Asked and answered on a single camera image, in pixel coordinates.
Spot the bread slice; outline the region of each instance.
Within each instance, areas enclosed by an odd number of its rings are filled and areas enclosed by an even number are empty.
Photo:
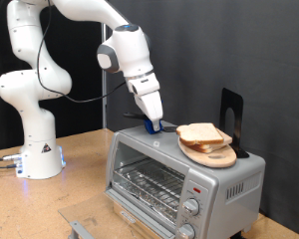
[[[217,146],[213,146],[213,147],[210,147],[210,148],[207,148],[207,149],[201,148],[199,144],[188,145],[187,147],[191,148],[192,150],[195,150],[195,151],[198,151],[198,152],[203,152],[203,153],[211,153],[211,152],[214,152],[216,150],[219,150],[219,149],[225,147],[225,145],[222,145],[222,143],[215,144],[215,145],[217,145]]]
[[[223,131],[219,130],[217,128],[218,132],[220,133],[220,135],[222,136],[223,138],[223,143],[213,143],[213,144],[196,144],[195,146],[197,148],[200,148],[200,149],[208,149],[208,148],[211,148],[211,147],[220,147],[220,146],[225,146],[225,145],[228,145],[228,144],[231,144],[232,143],[232,138],[231,136],[229,136],[228,134],[224,133]]]
[[[211,122],[181,125],[176,133],[184,145],[223,143],[223,137]]]

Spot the wooden table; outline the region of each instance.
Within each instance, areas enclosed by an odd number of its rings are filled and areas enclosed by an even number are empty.
[[[112,135],[110,130],[100,129],[58,138],[67,166],[53,178],[17,178],[14,169],[0,169],[0,238],[68,238],[71,227],[58,210],[89,200],[105,190]],[[0,156],[18,150],[19,147],[0,150]],[[248,239],[299,239],[295,232],[262,215],[251,231],[243,235]]]

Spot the oven rack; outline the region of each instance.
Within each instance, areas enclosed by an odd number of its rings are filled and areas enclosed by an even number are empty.
[[[115,174],[126,180],[120,183],[122,188],[156,209],[156,201],[159,202],[171,210],[167,214],[176,216],[184,175],[151,158],[117,169]]]

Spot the black stand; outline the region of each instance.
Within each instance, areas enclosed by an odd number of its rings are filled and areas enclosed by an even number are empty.
[[[241,236],[241,232],[238,232],[238,233],[234,234],[232,237],[230,237],[230,239],[246,239],[246,238]]]
[[[241,137],[243,99],[242,96],[224,88],[222,89],[221,95],[219,121],[219,129],[221,131],[225,131],[226,112],[229,108],[232,108],[235,117],[235,126],[231,147],[235,151],[237,158],[247,158],[249,157],[249,154],[239,146]]]

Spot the red indicator light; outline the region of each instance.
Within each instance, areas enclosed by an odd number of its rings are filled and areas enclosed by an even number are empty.
[[[201,191],[198,189],[198,188],[193,188],[193,190],[195,191],[195,192],[198,192],[198,193],[200,193]]]

